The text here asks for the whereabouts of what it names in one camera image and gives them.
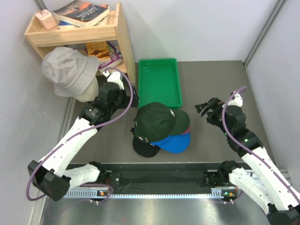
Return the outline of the dark green cap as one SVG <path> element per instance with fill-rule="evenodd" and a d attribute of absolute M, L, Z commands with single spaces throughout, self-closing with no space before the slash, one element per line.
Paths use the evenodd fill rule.
<path fill-rule="evenodd" d="M 139 108 L 134 119 L 134 134 L 145 143 L 180 135 L 189 127 L 190 117 L 185 111 L 173 110 L 159 102 Z"/>

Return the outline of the blue cap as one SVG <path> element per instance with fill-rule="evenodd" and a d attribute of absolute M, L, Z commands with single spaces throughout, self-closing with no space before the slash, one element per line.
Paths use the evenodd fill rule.
<path fill-rule="evenodd" d="M 190 141 L 191 136 L 190 133 L 187 132 L 181 135 L 171 135 L 161 141 L 151 142 L 151 144 L 158 146 L 167 152 L 179 154 L 184 152 L 189 147 Z"/>

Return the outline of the black baseball cap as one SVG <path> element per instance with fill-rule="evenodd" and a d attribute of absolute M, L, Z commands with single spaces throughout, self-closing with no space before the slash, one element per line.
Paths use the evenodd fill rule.
<path fill-rule="evenodd" d="M 144 143 L 134 136 L 132 141 L 134 151 L 142 157 L 152 158 L 161 150 L 159 146 Z"/>

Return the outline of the grey bucket hat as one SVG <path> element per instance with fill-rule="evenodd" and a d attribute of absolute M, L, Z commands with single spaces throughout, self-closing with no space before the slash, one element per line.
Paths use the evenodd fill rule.
<path fill-rule="evenodd" d="M 77 97 L 92 83 L 98 71 L 97 57 L 84 56 L 69 47 L 57 47 L 42 62 L 42 75 L 54 85 L 61 97 Z"/>

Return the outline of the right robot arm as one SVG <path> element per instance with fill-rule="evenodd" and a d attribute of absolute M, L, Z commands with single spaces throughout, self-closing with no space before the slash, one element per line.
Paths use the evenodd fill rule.
<path fill-rule="evenodd" d="M 264 212 L 271 225 L 300 223 L 300 194 L 287 181 L 269 157 L 263 143 L 246 126 L 240 95 L 226 105 L 217 97 L 196 105 L 200 117 L 221 129 L 230 148 L 257 176 L 254 179 L 235 161 L 224 161 L 218 169 L 223 185 L 235 185 L 248 195 Z"/>

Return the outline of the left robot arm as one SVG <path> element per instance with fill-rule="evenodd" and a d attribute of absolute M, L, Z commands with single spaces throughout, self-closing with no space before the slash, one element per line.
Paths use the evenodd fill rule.
<path fill-rule="evenodd" d="M 106 182 L 106 169 L 95 161 L 68 169 L 72 159 L 82 146 L 103 126 L 113 123 L 111 117 L 118 110 L 124 116 L 128 109 L 138 105 L 138 95 L 133 84 L 130 95 L 116 82 L 105 82 L 100 86 L 99 96 L 76 118 L 71 129 L 59 143 L 39 161 L 28 165 L 30 180 L 26 190 L 34 186 L 53 201 L 62 199 L 70 189 L 85 184 L 101 186 Z"/>

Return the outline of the blue book under stack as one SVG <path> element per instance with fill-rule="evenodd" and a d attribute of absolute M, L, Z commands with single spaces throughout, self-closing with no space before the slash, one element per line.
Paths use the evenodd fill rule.
<path fill-rule="evenodd" d="M 76 25 L 73 25 L 73 24 L 70 24 L 70 23 L 67 23 L 67 22 L 64 22 L 64 21 L 59 21 L 58 27 L 59 27 L 60 30 L 79 28 Z"/>

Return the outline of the beige mannequin head stand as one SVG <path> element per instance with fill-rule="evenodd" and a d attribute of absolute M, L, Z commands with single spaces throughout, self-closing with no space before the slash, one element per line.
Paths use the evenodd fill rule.
<path fill-rule="evenodd" d="M 95 76 L 86 90 L 81 95 L 75 97 L 75 99 L 80 102 L 92 102 L 98 96 L 98 89 L 98 81 Z"/>

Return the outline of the green plastic bin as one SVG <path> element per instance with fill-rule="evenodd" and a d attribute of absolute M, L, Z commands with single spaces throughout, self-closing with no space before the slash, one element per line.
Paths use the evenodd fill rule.
<path fill-rule="evenodd" d="M 175 58 L 139 61 L 139 106 L 160 102 L 172 109 L 182 107 L 178 64 Z"/>

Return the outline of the purple cover book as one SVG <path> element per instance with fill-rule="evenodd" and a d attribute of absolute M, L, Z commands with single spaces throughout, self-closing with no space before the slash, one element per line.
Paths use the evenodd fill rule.
<path fill-rule="evenodd" d="M 103 73 L 109 67 L 115 67 L 123 62 L 121 52 L 110 42 L 107 42 L 110 60 L 108 62 L 100 63 L 99 72 Z"/>

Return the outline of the orange cover book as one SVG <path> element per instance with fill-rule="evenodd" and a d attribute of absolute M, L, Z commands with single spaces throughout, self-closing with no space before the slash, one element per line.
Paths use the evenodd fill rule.
<path fill-rule="evenodd" d="M 109 50 L 106 41 L 89 42 L 86 44 L 87 54 L 91 57 L 97 57 L 99 63 L 110 60 Z"/>

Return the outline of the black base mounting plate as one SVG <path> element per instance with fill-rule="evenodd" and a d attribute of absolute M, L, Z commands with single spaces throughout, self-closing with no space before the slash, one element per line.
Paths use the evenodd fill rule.
<path fill-rule="evenodd" d="M 106 184 L 114 188 L 146 184 L 153 188 L 158 184 L 183 184 L 194 187 L 215 188 L 230 186 L 218 172 L 220 163 L 106 163 L 96 164 L 100 170 L 95 181 L 83 185 Z"/>

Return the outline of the dark cover paperback book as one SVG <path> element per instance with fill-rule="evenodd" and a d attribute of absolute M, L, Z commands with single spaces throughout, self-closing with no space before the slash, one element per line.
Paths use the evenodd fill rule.
<path fill-rule="evenodd" d="M 83 0 L 74 0 L 66 6 L 53 11 L 55 17 L 60 21 L 78 27 L 97 25 L 109 13 L 109 5 L 97 5 Z"/>

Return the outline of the wooden shelf unit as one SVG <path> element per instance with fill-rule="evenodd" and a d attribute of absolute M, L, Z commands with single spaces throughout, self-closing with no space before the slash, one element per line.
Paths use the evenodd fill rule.
<path fill-rule="evenodd" d="M 123 56 L 123 62 L 117 68 L 126 73 L 131 83 L 136 85 L 135 58 L 121 2 L 117 2 L 116 9 L 109 13 L 108 22 L 103 26 L 65 30 L 56 26 L 45 30 L 33 15 L 24 36 L 42 59 L 58 46 L 117 41 L 117 48 Z"/>

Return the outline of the pink power adapter cube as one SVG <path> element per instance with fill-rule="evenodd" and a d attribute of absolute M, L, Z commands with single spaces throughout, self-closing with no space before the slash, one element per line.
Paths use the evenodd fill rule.
<path fill-rule="evenodd" d="M 41 10 L 35 14 L 40 24 L 45 30 L 51 30 L 57 26 L 57 23 L 52 15 L 47 9 Z"/>

